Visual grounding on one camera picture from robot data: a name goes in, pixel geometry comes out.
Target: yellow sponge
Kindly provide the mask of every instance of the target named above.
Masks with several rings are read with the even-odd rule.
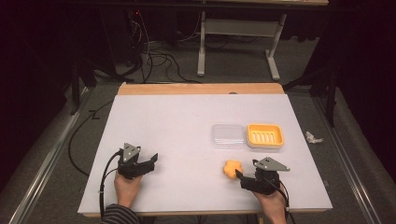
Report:
[[[228,160],[224,166],[224,174],[226,174],[230,179],[236,179],[235,169],[242,173],[241,162]]]

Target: crumpled white paper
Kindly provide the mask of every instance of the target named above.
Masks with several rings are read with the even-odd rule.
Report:
[[[309,143],[315,144],[315,143],[321,143],[321,142],[323,142],[323,138],[317,139],[317,138],[315,138],[315,136],[314,136],[312,133],[310,133],[310,132],[306,132],[306,133],[305,133],[305,136],[306,136],[306,141],[308,141]]]

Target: yellow soap dish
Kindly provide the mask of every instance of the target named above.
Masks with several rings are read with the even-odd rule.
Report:
[[[249,124],[247,126],[247,144],[250,147],[281,148],[283,134],[275,124]]]

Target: striped shirt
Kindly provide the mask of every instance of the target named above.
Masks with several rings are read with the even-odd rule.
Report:
[[[138,224],[139,218],[129,208],[111,204],[106,207],[105,215],[102,219],[102,224]]]

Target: person's hand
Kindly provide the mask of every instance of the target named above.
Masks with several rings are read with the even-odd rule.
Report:
[[[285,198],[283,198],[279,191],[276,190],[270,195],[260,194],[257,192],[253,192],[253,194],[259,200],[265,216],[268,217],[273,224],[287,223],[285,217],[286,202]]]
[[[114,179],[114,187],[117,193],[118,204],[131,208],[134,203],[134,199],[139,191],[140,180],[142,175],[138,176],[132,180],[125,178],[123,175],[116,173],[116,178]]]

